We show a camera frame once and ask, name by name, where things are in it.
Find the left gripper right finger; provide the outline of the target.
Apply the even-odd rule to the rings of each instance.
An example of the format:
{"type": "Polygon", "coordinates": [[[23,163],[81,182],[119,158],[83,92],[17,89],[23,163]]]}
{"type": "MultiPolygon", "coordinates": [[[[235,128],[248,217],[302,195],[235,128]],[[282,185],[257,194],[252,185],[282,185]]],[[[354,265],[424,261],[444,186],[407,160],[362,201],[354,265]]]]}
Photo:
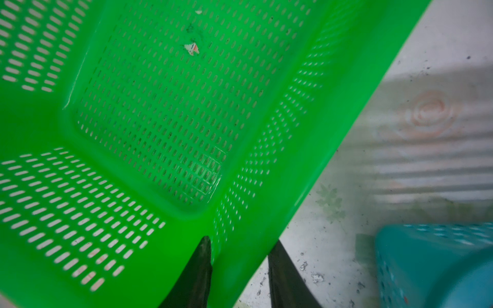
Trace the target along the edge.
{"type": "Polygon", "coordinates": [[[280,241],[276,242],[268,254],[268,277],[272,307],[322,307],[306,286],[280,241]]]}

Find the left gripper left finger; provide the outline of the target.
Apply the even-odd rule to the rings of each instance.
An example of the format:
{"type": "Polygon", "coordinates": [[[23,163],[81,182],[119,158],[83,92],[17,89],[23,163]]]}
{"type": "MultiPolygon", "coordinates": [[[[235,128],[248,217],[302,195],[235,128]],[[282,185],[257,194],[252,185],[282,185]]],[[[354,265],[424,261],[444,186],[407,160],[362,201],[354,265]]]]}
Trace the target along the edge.
{"type": "Polygon", "coordinates": [[[205,236],[159,307],[207,307],[212,273],[211,240],[205,236]]]}

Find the teal plastic basket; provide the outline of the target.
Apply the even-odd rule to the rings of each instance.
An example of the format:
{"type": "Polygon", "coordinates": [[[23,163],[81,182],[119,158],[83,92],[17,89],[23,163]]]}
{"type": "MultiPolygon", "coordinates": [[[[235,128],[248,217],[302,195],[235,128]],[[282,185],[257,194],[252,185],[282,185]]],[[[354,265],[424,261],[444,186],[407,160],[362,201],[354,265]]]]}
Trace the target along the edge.
{"type": "Polygon", "coordinates": [[[492,307],[492,223],[388,225],[376,268],[381,307],[492,307]]]}

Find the green plastic basket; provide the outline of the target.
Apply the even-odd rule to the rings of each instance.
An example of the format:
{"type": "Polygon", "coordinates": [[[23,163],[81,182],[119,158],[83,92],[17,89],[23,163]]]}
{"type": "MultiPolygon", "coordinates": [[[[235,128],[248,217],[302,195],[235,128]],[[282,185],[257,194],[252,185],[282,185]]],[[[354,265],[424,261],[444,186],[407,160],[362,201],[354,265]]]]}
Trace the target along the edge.
{"type": "Polygon", "coordinates": [[[1,294],[232,307],[427,1],[2,1],[1,294]]]}

